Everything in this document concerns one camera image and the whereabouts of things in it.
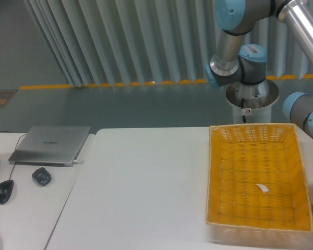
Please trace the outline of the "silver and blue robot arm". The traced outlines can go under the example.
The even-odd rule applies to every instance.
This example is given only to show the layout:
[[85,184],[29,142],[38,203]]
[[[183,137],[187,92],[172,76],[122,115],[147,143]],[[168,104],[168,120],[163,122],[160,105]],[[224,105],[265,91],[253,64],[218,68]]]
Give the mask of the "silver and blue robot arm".
[[266,77],[266,50],[245,44],[245,35],[257,21],[275,16],[313,64],[313,13],[306,1],[217,1],[215,15],[222,32],[216,53],[204,66],[207,82],[227,86],[235,124],[270,122],[279,89]]

